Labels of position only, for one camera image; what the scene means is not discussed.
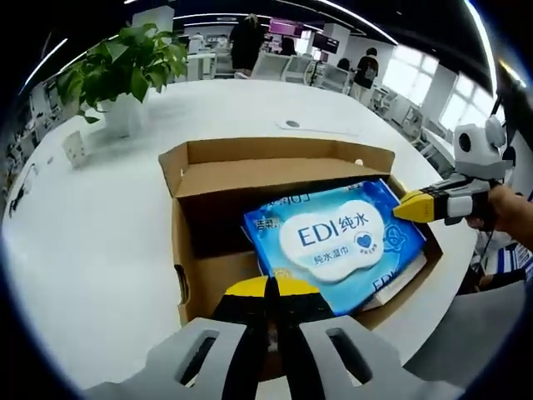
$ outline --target cardboard box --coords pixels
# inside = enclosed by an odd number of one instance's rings
[[[400,275],[394,278],[387,277],[389,280],[384,282],[384,286],[365,304],[363,311],[372,310],[390,302],[422,270],[426,263],[426,256],[421,253]]]
[[[252,244],[241,230],[244,212],[287,195],[370,178],[383,178],[401,197],[406,191],[390,175],[393,161],[393,152],[376,147],[293,137],[186,142],[162,154],[159,162],[172,195],[182,324],[209,318],[231,285],[260,275]],[[392,315],[441,258],[431,230],[419,228],[427,237],[426,265],[387,304],[354,315],[370,329]]]

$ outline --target ceiling light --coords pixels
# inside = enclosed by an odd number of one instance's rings
[[[283,3],[283,4],[288,4],[289,6],[293,6],[293,7],[298,7],[298,8],[303,8],[305,10],[309,10],[309,11],[313,11],[314,13],[317,13],[317,14],[320,14],[320,15],[323,15],[324,17],[328,17],[330,19],[333,19],[339,23],[341,23],[342,25],[346,25],[352,29],[356,29],[356,27],[354,27],[353,25],[349,24],[348,22],[346,21],[342,21],[341,19],[337,18],[337,17],[333,17],[332,15],[330,14],[326,14],[325,12],[323,13],[322,11],[318,11],[314,8],[311,8],[311,7],[308,7],[308,6],[302,6],[301,4],[296,4],[295,2],[288,2],[287,0],[276,0],[278,3]]]
[[[366,36],[366,33],[363,32],[361,29],[359,29],[358,27],[354,28],[356,29],[355,32],[350,32],[350,36],[357,36],[357,37],[364,37]]]
[[[327,6],[329,7],[332,7],[332,8],[335,8],[336,10],[342,12],[342,13],[345,13],[347,15],[349,15],[350,17],[354,17],[355,19],[361,21],[362,23],[365,23],[366,25],[368,25],[370,28],[374,29],[375,31],[379,32],[381,35],[383,35],[385,38],[389,39],[391,42],[393,42],[395,45],[398,45],[398,41],[395,40],[395,38],[393,38],[391,35],[389,35],[388,33],[385,33],[385,31],[383,31],[381,28],[377,27],[376,25],[374,25],[372,22],[366,20],[365,18],[363,18],[361,15],[357,15],[355,14],[353,11],[350,11],[348,10],[347,8],[344,8],[342,6],[339,6],[338,4],[335,4],[334,2],[330,2],[329,0],[314,0],[315,2],[319,2],[319,3],[322,3],[322,4],[326,4]]]
[[[507,71],[507,73],[511,76],[511,78],[515,79],[523,88],[525,88],[527,85],[522,80],[520,75],[518,75],[518,72],[516,72],[507,62],[500,60],[500,65]]]
[[[195,23],[185,23],[184,27],[198,27],[201,25],[237,25],[239,22],[231,21],[216,21],[216,22],[195,22]]]
[[[494,62],[494,56],[492,55],[491,42],[489,37],[486,34],[485,26],[483,21],[481,21],[481,16],[477,10],[470,4],[468,0],[464,0],[468,11],[474,19],[476,24],[477,32],[480,34],[481,43],[483,43],[483,48],[485,49],[486,61],[489,63],[489,71],[491,72],[491,82],[492,82],[492,97],[496,98],[496,89],[498,88],[498,82],[496,81],[496,63]]]
[[[39,69],[41,69],[41,67],[44,65],[44,63],[45,63],[45,62],[46,62],[46,61],[47,61],[47,60],[48,60],[48,59],[49,59],[49,58],[50,58],[50,57],[51,57],[51,56],[52,56],[57,50],[59,50],[59,48],[60,48],[63,44],[65,44],[65,43],[67,42],[67,40],[68,40],[68,38],[64,38],[64,39],[63,39],[63,40],[62,40],[62,41],[61,41],[56,47],[53,48],[53,50],[52,50],[49,54],[46,55],[45,58],[43,58],[43,59],[41,60],[41,62],[35,67],[35,69],[33,70],[33,72],[30,73],[30,76],[27,77],[26,82],[24,83],[24,85],[22,86],[22,89],[20,89],[20,92],[19,92],[18,94],[22,93],[22,90],[24,90],[24,88],[29,84],[29,82],[30,82],[30,81],[32,80],[32,78],[35,76],[35,74],[37,73],[37,71],[38,71]]]
[[[319,27],[313,27],[312,25],[307,25],[306,23],[303,24],[304,27],[312,29],[313,31],[317,31],[318,33],[323,33],[324,30],[320,29]]]
[[[70,61],[68,64],[66,64],[63,68],[61,68],[59,70],[58,73],[63,73],[68,67],[70,67],[71,65],[73,65],[77,60],[79,60],[80,58],[82,58],[85,54],[87,54],[87,51],[83,52],[82,54],[80,54],[79,56],[77,56],[76,58],[74,58],[72,61]]]
[[[285,23],[285,22],[282,22],[281,20],[279,22],[276,22],[277,25],[285,25],[286,27],[294,27],[294,25],[292,23]]]
[[[186,18],[195,18],[195,17],[247,17],[250,14],[243,14],[241,12],[208,12],[206,14],[190,14],[190,15],[180,15],[179,17],[174,17],[173,19],[186,19]],[[259,18],[271,18],[267,15],[258,15]]]

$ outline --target white flower pot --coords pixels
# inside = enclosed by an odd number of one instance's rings
[[[143,132],[148,122],[148,92],[143,102],[139,102],[131,94],[121,94],[115,102],[105,100],[100,102],[104,111],[108,133],[125,138],[136,136]]]
[[[68,161],[70,161],[74,168],[82,166],[87,158],[87,154],[85,152],[85,147],[83,146],[80,131],[76,131],[65,137],[62,147],[67,155]]]

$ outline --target box flap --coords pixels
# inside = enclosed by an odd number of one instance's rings
[[[167,182],[168,191],[171,195],[177,191],[182,182],[182,176],[189,165],[187,156],[187,143],[165,152],[159,156],[159,164],[163,170],[163,176]]]
[[[310,183],[350,177],[381,176],[378,171],[335,158],[272,158],[208,162],[189,166],[177,198],[239,188]]]
[[[159,156],[168,189],[179,197],[231,188],[388,174],[393,161],[394,153],[382,148],[297,137],[200,140],[183,143]]]

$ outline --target white cloud-shaped label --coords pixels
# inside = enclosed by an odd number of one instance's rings
[[[371,204],[351,200],[337,210],[289,218],[279,240],[289,260],[315,278],[334,283],[380,261],[384,230],[383,219]]]

